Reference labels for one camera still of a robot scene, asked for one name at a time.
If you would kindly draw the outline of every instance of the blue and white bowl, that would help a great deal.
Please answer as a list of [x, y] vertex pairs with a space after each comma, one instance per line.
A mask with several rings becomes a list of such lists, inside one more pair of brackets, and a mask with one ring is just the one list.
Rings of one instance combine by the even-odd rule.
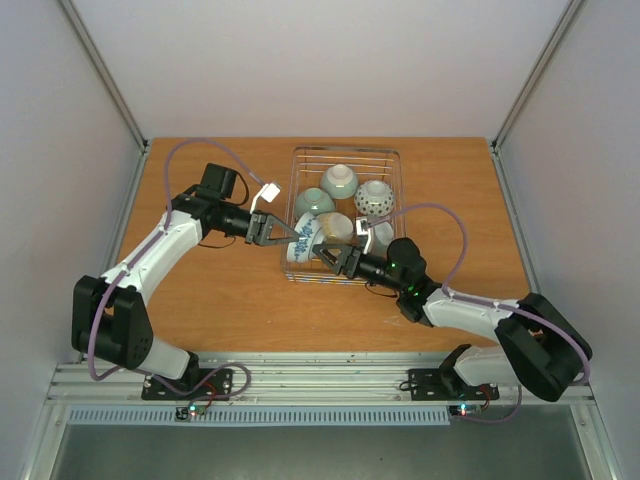
[[287, 261], [304, 263], [311, 259], [311, 247], [314, 240], [322, 230], [322, 223], [312, 213], [305, 213], [300, 217], [294, 230], [300, 234], [300, 239], [290, 243], [287, 247]]

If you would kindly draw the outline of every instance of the wooden table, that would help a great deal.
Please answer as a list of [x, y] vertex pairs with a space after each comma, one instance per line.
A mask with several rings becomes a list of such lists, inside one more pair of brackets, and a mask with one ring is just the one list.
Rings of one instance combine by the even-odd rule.
[[[158, 138], [135, 201], [121, 257], [154, 228], [164, 211], [162, 165], [182, 139]], [[443, 203], [469, 229], [467, 260], [452, 286], [468, 293], [521, 298], [527, 283], [486, 141], [480, 138], [228, 138], [221, 140], [265, 181], [283, 192], [262, 205], [284, 218], [292, 151], [298, 145], [390, 147], [400, 151], [405, 204]], [[238, 169], [226, 154], [205, 144], [184, 147], [170, 169], [171, 193], [200, 180], [207, 162]], [[251, 197], [257, 184], [251, 183]], [[238, 197], [242, 188], [238, 186]], [[461, 236], [438, 211], [407, 217], [434, 280], [455, 263]], [[205, 243], [227, 239], [212, 232]], [[454, 329], [409, 323], [395, 301], [363, 286], [292, 283], [280, 267], [281, 247], [245, 245], [224, 250], [194, 248], [157, 288], [149, 314], [156, 335], [194, 351], [446, 351], [487, 340]]]

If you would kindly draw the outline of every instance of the metal frame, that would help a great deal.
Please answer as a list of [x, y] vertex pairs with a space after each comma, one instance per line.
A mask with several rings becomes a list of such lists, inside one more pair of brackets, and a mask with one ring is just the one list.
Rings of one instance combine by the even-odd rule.
[[504, 122], [502, 123], [502, 126], [500, 127], [498, 135], [496, 136], [496, 139], [494, 141], [494, 145], [500, 147], [504, 143], [507, 135], [511, 131], [511, 128], [520, 116], [520, 112], [522, 112], [522, 110], [524, 109], [527, 101], [531, 97], [531, 94], [544, 75], [544, 72], [549, 67], [551, 61], [553, 60], [553, 57], [560, 48], [562, 41], [569, 32], [569, 29], [573, 25], [585, 2], [586, 0], [569, 0], [569, 2], [567, 3], [564, 11], [558, 19], [558, 23], [556, 23], [553, 31], [551, 32], [549, 40], [547, 40], [547, 43], [542, 49], [542, 52], [536, 59], [531, 73], [529, 73], [527, 80], [524, 82], [522, 89], [516, 97], [516, 101], [507, 114], [507, 118], [505, 118]]
[[109, 92], [109, 95], [115, 103], [116, 108], [120, 112], [120, 115], [122, 115], [122, 119], [129, 127], [131, 135], [133, 135], [133, 138], [135, 139], [140, 149], [144, 150], [147, 142], [142, 135], [142, 131], [140, 130], [140, 127], [138, 127], [138, 124], [136, 123], [131, 110], [129, 110], [127, 103], [122, 97], [122, 94], [120, 93], [115, 80], [111, 76], [111, 73], [109, 73], [107, 64], [102, 59], [102, 56], [100, 55], [98, 48], [93, 42], [93, 39], [91, 38], [87, 27], [82, 21], [82, 17], [80, 16], [78, 9], [73, 3], [73, 0], [58, 0], [58, 4], [67, 17], [71, 29], [75, 32], [78, 40], [80, 41], [80, 44], [87, 53], [89, 60], [93, 64], [93, 67], [96, 69], [98, 77], [100, 77], [100, 80], [102, 80], [105, 89], [107, 90], [107, 92]]
[[[58, 0], [58, 3], [141, 148], [141, 156], [105, 257], [104, 269], [106, 269], [117, 259], [149, 148], [73, 1]], [[514, 236], [533, 291], [538, 290], [538, 282], [530, 251], [519, 223], [510, 183], [502, 165], [500, 146], [504, 143], [583, 4], [584, 0], [568, 2], [490, 147]], [[205, 353], [201, 354], [201, 360], [203, 366], [209, 367], [225, 361], [243, 362], [254, 374], [251, 390], [232, 402], [225, 402], [222, 408], [237, 411], [242, 408], [260, 410], [278, 406], [303, 409], [344, 409], [357, 406], [365, 411], [376, 409], [381, 412], [398, 412], [398, 409], [416, 408], [415, 402], [410, 400], [409, 393], [397, 389], [399, 382], [406, 378], [406, 371], [415, 367], [436, 367], [445, 355], [445, 353]], [[106, 367], [106, 364], [98, 364], [99, 370]], [[242, 378], [241, 374], [236, 376], [237, 381], [242, 381]], [[173, 408], [181, 403], [162, 402], [149, 405], [148, 402], [143, 402], [140, 400], [141, 380], [138, 374], [121, 371], [101, 384], [96, 384], [89, 378], [85, 365], [81, 363], [59, 365], [40, 413], [33, 436], [35, 441], [32, 442], [22, 478], [46, 479], [51, 476], [65, 428], [70, 419], [75, 418], [73, 412], [77, 411], [78, 405], [92, 411], [113, 410], [115, 407], [140, 411], [140, 409]], [[516, 396], [515, 387], [501, 387], [500, 393], [501, 400], [494, 402], [495, 404], [513, 404]], [[429, 402], [428, 406], [423, 408], [446, 408], [449, 403]], [[546, 404], [528, 392], [525, 392], [523, 403], [525, 405]], [[612, 480], [621, 478], [591, 389], [570, 387], [559, 403], [571, 405], [576, 430], [593, 478]]]

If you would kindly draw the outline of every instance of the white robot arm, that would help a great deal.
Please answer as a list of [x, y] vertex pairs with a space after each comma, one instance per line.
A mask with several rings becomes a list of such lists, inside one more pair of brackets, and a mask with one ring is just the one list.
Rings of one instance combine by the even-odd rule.
[[[251, 210], [226, 201], [237, 172], [209, 164], [198, 185], [173, 199], [172, 208], [147, 238], [100, 278], [85, 276], [75, 286], [72, 345], [121, 367], [180, 379], [194, 355], [155, 337], [146, 306], [173, 266], [211, 231], [242, 236], [245, 243], [278, 245], [298, 234], [275, 216], [254, 210], [258, 198], [271, 202], [277, 185], [262, 187]], [[274, 226], [289, 236], [271, 238]], [[113, 307], [113, 312], [105, 311]]]
[[391, 242], [387, 258], [365, 248], [320, 244], [314, 253], [334, 273], [361, 278], [398, 293], [396, 305], [411, 322], [481, 335], [500, 347], [458, 347], [441, 366], [451, 396], [485, 383], [522, 384], [556, 401], [580, 372], [588, 373], [589, 344], [542, 295], [490, 300], [455, 292], [426, 274], [427, 262], [409, 238]]

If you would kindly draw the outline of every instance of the metal wire basket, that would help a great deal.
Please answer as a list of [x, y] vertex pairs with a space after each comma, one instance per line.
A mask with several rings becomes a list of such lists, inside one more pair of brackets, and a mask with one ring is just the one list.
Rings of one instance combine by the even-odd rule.
[[[311, 187], [320, 187], [322, 174], [329, 167], [342, 163], [350, 167], [357, 175], [360, 183], [368, 180], [382, 180], [393, 189], [395, 194], [394, 209], [404, 206], [402, 195], [402, 170], [400, 154], [396, 150], [384, 148], [361, 147], [325, 147], [300, 146], [293, 151], [291, 164], [291, 180], [289, 182], [289, 197], [287, 199], [286, 223], [295, 226], [293, 205], [296, 196]], [[356, 209], [353, 197], [345, 200], [334, 200], [336, 211], [346, 215], [351, 220], [362, 216]], [[404, 216], [398, 216], [391, 221], [394, 238], [406, 236]], [[364, 280], [349, 280], [331, 272], [320, 259], [313, 259], [306, 263], [287, 261], [287, 246], [282, 249], [282, 270], [292, 282], [358, 284]]]

